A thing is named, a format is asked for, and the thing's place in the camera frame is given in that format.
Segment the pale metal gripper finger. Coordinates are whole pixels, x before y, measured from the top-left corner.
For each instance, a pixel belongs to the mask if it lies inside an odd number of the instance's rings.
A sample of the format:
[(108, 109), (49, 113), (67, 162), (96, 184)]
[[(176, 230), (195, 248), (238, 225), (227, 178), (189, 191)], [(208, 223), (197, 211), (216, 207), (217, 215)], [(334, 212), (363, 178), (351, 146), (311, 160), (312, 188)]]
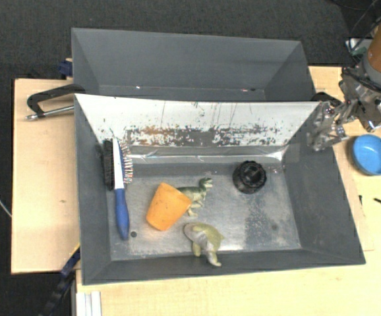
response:
[(343, 103), (337, 101), (321, 101), (313, 113), (311, 136), (344, 136), (342, 114), (345, 110)]
[(316, 123), (307, 133), (307, 145), (314, 151), (322, 151), (335, 144), (348, 140), (342, 125), (335, 125), (333, 122)]

